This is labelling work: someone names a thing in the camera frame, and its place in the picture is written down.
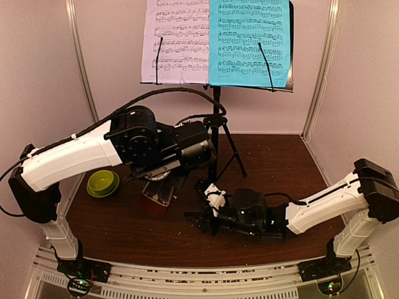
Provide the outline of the brown wooden metronome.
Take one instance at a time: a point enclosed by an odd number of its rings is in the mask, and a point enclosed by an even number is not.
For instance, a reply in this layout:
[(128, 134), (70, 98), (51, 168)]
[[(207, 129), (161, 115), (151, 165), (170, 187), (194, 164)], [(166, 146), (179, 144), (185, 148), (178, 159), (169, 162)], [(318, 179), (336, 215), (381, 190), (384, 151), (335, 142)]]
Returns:
[(150, 217), (163, 217), (168, 209), (168, 207), (163, 207), (146, 198), (142, 193), (140, 194), (138, 204), (140, 209)]

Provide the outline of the black music stand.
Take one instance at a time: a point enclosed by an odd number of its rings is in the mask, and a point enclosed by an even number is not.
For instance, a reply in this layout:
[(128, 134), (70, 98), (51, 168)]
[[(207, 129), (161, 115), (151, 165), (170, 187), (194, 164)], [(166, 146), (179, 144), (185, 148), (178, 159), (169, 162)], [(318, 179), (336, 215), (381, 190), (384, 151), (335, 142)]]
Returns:
[[(290, 2), (290, 22), (291, 22), (291, 66), (289, 69), (289, 78), (286, 88), (256, 88), (256, 87), (242, 87), (242, 88), (254, 88), (258, 90), (268, 90), (270, 92), (291, 92), (294, 86), (294, 80), (292, 77), (293, 71), (293, 58), (294, 58), (294, 6)], [(156, 85), (166, 85), (158, 83), (145, 83), (145, 84), (156, 84)], [(211, 139), (214, 145), (219, 143), (219, 131), (227, 129), (227, 120), (222, 114), (221, 110), (221, 89), (223, 87), (233, 87), (233, 86), (214, 86), (201, 85), (204, 89), (209, 89), (213, 93), (213, 112), (210, 115), (204, 117), (205, 125), (211, 130)]]

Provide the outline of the lilac sheet music page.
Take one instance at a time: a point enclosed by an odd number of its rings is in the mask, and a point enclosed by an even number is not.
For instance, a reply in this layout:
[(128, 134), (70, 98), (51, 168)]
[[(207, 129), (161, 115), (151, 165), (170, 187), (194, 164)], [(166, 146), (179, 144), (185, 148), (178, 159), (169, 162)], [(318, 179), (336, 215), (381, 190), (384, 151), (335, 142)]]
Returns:
[(209, 1), (148, 1), (142, 83), (209, 83)]

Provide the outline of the blue sheet music page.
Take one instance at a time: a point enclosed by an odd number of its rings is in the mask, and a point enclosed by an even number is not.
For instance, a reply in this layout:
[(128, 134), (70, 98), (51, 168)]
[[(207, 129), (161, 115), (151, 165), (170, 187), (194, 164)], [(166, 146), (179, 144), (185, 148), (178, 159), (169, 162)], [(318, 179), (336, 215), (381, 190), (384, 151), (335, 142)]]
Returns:
[(290, 2), (211, 1), (209, 9), (209, 84), (286, 88)]

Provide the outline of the clear plastic metronome cover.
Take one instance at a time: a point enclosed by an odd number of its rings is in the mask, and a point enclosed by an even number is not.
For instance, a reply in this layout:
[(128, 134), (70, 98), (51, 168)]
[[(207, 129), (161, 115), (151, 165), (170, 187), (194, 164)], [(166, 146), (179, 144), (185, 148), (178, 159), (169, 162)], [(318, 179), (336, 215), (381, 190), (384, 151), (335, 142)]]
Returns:
[(171, 202), (175, 188), (164, 181), (149, 181), (144, 187), (142, 194), (153, 202), (168, 207)]

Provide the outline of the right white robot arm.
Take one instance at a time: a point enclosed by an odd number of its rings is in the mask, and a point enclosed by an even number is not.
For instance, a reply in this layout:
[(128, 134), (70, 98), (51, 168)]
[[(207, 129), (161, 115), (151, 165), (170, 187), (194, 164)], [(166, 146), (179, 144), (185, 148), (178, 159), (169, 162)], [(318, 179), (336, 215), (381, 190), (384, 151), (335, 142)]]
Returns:
[[(379, 225), (398, 218), (398, 186), (393, 174), (365, 158), (357, 160), (354, 166), (333, 186), (301, 200), (283, 192), (268, 195), (247, 188), (239, 188), (230, 196), (215, 184), (206, 186), (200, 181), (196, 191), (207, 206), (202, 212), (184, 215), (206, 234), (215, 235), (223, 227), (270, 240), (299, 235), (322, 222), (356, 211), (343, 231), (329, 242), (327, 255), (320, 260), (322, 273), (332, 275)], [(268, 196), (282, 196), (288, 202), (269, 207)]]

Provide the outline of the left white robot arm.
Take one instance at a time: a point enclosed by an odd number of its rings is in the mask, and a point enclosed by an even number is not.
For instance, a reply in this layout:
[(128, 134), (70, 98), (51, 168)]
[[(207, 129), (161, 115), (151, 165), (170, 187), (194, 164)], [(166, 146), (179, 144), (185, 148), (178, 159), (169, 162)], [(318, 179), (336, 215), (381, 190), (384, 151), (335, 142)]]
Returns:
[(134, 179), (181, 186), (192, 170), (207, 167), (215, 158), (202, 122), (165, 125), (149, 108), (137, 105), (51, 149), (26, 146), (8, 184), (22, 213), (40, 224), (65, 266), (83, 277), (90, 270), (89, 261), (79, 255), (82, 246), (57, 212), (62, 180), (124, 164)]

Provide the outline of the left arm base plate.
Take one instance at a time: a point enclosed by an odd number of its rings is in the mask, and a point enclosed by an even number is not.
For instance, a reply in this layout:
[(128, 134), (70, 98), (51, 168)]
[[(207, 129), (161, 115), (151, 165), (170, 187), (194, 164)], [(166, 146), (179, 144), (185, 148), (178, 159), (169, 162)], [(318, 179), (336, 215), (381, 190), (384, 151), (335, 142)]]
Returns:
[(95, 282), (107, 283), (112, 266), (107, 262), (90, 259), (61, 260), (57, 270), (71, 277), (79, 277)]

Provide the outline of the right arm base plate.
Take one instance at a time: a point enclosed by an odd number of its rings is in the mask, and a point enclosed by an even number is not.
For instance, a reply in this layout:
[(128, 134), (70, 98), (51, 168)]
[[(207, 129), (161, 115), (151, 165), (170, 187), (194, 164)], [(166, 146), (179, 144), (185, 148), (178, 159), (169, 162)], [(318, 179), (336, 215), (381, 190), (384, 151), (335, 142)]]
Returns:
[(326, 278), (352, 269), (350, 261), (327, 261), (325, 259), (310, 260), (298, 264), (303, 282)]

